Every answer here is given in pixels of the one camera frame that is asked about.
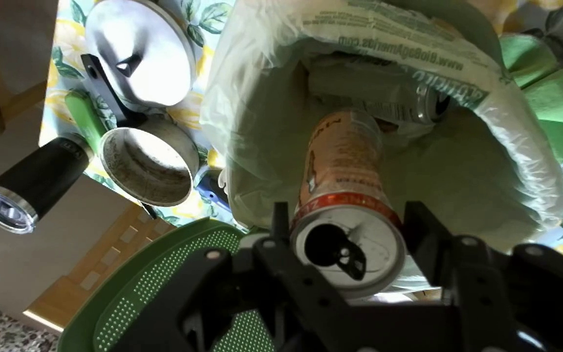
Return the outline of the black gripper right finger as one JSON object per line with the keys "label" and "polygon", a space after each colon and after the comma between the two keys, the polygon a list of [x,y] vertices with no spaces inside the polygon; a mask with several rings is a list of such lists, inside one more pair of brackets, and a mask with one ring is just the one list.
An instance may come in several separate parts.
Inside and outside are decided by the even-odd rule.
{"label": "black gripper right finger", "polygon": [[405,206],[403,235],[443,302],[417,308],[413,352],[563,352],[563,255],[517,245],[503,255],[452,235],[421,202]]}

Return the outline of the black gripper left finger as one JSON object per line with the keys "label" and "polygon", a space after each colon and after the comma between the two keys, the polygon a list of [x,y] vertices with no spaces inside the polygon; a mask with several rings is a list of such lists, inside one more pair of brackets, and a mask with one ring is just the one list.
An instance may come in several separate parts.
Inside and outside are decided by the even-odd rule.
{"label": "black gripper left finger", "polygon": [[181,273],[188,284],[179,327],[192,352],[210,352],[237,316],[257,312],[276,352],[355,352],[359,341],[345,323],[351,308],[288,247],[288,206],[278,204],[274,232],[231,255],[202,249]]}

